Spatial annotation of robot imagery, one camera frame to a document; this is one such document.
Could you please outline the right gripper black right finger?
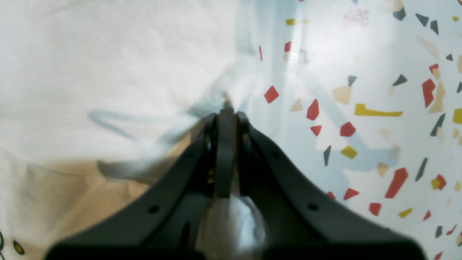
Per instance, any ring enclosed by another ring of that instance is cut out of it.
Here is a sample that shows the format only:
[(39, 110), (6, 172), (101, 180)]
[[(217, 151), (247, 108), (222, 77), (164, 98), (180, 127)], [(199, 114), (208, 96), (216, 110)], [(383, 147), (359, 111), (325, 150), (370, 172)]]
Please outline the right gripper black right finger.
[(424, 260), (412, 239), (381, 227), (309, 181), (247, 116), (236, 114), (240, 194), (264, 220), (264, 260)]

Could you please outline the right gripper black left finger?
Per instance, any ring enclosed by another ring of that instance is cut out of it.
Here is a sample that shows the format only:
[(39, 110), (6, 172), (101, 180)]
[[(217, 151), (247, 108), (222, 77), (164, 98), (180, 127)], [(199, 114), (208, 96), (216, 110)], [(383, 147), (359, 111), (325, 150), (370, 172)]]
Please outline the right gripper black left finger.
[(234, 111), (205, 118), (170, 170), (105, 221), (58, 242), (48, 260), (204, 260), (195, 249), (210, 199), (229, 198), (235, 160)]

